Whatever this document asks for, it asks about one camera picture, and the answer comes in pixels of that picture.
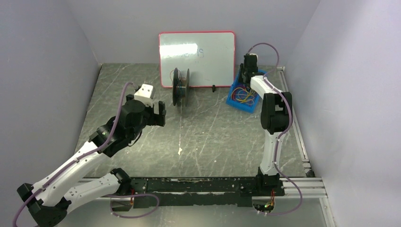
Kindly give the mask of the black perforated cable spool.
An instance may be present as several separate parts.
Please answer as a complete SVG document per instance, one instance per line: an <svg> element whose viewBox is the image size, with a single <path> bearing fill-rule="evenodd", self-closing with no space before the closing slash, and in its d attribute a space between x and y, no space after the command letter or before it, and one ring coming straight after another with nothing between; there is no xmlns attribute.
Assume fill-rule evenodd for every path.
<svg viewBox="0 0 401 227"><path fill-rule="evenodd" d="M173 70L173 106L187 106L189 103L190 88L190 70L187 69L186 76L183 77L181 72L175 68Z"/></svg>

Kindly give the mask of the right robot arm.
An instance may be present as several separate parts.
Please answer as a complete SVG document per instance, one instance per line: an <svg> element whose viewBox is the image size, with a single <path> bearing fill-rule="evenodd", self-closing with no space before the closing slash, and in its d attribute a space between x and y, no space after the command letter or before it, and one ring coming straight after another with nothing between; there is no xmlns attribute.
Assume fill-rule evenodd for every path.
<svg viewBox="0 0 401 227"><path fill-rule="evenodd" d="M248 85L262 98L261 126L265 130L262 162L258 167L256 185L259 190L270 190L279 185L279 157L283 139L292 125L292 95L275 87L258 71L256 54L244 55L238 81Z"/></svg>

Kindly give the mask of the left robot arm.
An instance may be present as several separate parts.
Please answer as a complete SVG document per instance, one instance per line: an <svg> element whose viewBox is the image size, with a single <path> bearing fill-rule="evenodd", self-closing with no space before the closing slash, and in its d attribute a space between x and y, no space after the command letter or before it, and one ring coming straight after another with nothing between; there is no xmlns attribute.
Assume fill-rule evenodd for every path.
<svg viewBox="0 0 401 227"><path fill-rule="evenodd" d="M166 123L165 103L146 106L130 99L120 105L116 116L100 126L78 152L53 173L35 184L24 183L17 192L40 227L59 224L68 213L98 197L132 195L131 178L121 168L115 168L98 180L77 186L93 168L114 156L118 151L136 143L146 126Z"/></svg>

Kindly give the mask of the blue plastic bin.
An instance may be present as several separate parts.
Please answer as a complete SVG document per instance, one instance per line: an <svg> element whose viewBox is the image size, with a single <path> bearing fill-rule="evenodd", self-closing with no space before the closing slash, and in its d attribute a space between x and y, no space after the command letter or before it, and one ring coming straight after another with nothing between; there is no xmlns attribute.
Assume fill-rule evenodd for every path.
<svg viewBox="0 0 401 227"><path fill-rule="evenodd" d="M240 69L230 87L226 104L241 111L253 113L260 99L259 94L239 81Z"/></svg>

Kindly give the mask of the red framed whiteboard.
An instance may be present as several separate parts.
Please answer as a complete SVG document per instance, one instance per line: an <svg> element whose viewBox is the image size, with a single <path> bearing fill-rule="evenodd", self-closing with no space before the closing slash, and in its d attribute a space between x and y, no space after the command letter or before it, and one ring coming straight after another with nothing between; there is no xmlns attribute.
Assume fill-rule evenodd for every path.
<svg viewBox="0 0 401 227"><path fill-rule="evenodd" d="M235 79L232 31L162 32L158 37L160 82L173 86L173 71L190 74L191 87L229 87Z"/></svg>

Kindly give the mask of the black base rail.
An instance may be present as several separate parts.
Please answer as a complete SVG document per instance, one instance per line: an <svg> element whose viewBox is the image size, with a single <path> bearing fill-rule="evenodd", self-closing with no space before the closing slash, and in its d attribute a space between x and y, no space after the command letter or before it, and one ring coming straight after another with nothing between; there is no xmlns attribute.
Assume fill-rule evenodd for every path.
<svg viewBox="0 0 401 227"><path fill-rule="evenodd" d="M278 175L252 177L165 178L136 177L115 195L139 195L135 208L149 206L237 205L252 207L253 197L284 196Z"/></svg>

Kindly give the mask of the aluminium frame rail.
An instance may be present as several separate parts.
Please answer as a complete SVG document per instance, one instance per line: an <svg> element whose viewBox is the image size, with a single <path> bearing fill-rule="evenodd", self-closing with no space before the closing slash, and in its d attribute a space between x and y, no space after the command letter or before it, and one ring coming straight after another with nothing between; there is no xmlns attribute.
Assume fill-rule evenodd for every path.
<svg viewBox="0 0 401 227"><path fill-rule="evenodd" d="M306 149L305 134L301 130L296 111L293 111L291 129L283 139L279 167L287 176L281 178L286 197L299 198L301 193L304 200L328 198L323 180L316 173L311 155Z"/></svg>

